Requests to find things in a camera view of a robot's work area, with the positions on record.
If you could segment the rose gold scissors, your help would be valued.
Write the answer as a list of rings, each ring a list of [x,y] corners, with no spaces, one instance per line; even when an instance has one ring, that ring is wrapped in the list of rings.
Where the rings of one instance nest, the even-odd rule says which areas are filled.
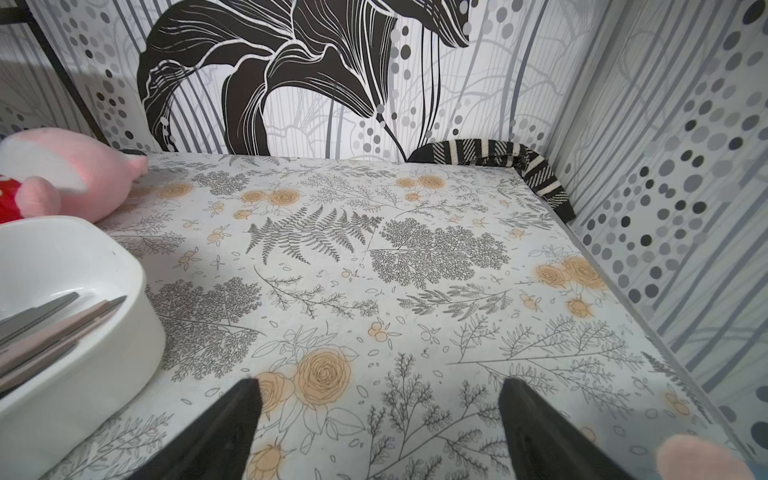
[[[13,341],[1,351],[1,374],[10,373],[66,336],[118,308],[125,300],[126,296],[121,296],[113,300],[102,301],[21,340]]]

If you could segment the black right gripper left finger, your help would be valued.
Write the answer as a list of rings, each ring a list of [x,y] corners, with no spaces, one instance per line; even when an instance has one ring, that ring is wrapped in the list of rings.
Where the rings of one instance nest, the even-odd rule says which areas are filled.
[[[240,380],[130,477],[242,478],[262,406],[259,382]]]

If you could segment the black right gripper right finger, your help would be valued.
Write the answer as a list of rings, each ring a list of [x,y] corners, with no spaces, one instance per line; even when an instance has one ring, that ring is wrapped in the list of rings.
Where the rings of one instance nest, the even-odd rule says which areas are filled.
[[[631,477],[524,381],[504,381],[498,408],[516,478]]]

